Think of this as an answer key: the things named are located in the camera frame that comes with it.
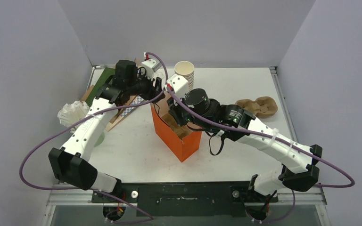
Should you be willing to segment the pulp cup carrier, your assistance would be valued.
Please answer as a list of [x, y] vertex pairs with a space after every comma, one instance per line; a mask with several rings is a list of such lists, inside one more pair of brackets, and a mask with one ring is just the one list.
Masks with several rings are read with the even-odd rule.
[[178, 125], [175, 119], [169, 113], [163, 115], [162, 120], [170, 127], [170, 129], [178, 136], [179, 139], [183, 139], [192, 133], [192, 130], [190, 130], [187, 126]]

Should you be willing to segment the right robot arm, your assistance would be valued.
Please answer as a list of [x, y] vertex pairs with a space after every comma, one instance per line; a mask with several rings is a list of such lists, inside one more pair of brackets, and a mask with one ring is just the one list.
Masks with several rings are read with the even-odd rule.
[[217, 100], [208, 98], [203, 89], [194, 89], [181, 100], [188, 110], [172, 97], [166, 102], [169, 114], [178, 125], [193, 123], [202, 131], [219, 137], [221, 141], [229, 139], [246, 144], [281, 163], [281, 166], [266, 174], [252, 176], [248, 188], [251, 200], [258, 202], [282, 188], [306, 192], [318, 182], [318, 160], [307, 153], [320, 158], [322, 147], [287, 141], [277, 129], [268, 127], [249, 111], [238, 105], [222, 105]]

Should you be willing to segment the orange paper bag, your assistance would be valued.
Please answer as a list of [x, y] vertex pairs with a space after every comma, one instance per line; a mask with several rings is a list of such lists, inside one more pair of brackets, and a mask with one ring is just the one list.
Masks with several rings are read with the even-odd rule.
[[[162, 116], [166, 113], [169, 113], [169, 107], [167, 103], [167, 100], [169, 100], [169, 98], [170, 95], [165, 93], [164, 99], [150, 105], [153, 124], [158, 137], [166, 144], [166, 146], [180, 162], [184, 162], [200, 148], [202, 132], [192, 130], [192, 133], [184, 137], [183, 139], [178, 138], [178, 136], [162, 120]], [[197, 126], [191, 124], [189, 124], [189, 126], [190, 127], [187, 126], [189, 129], [198, 128]]]

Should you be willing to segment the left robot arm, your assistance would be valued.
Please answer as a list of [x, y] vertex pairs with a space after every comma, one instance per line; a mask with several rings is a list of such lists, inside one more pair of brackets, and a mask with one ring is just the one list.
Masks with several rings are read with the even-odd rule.
[[160, 67], [154, 59], [143, 61], [140, 67], [129, 60], [116, 63], [114, 74], [99, 87], [85, 121], [59, 149], [51, 149], [48, 158], [56, 179], [82, 190], [101, 190], [110, 202], [121, 199], [121, 180], [99, 172], [89, 159], [109, 121], [117, 115], [116, 107], [124, 106], [131, 96], [145, 100], [164, 97], [163, 78], [156, 78]]

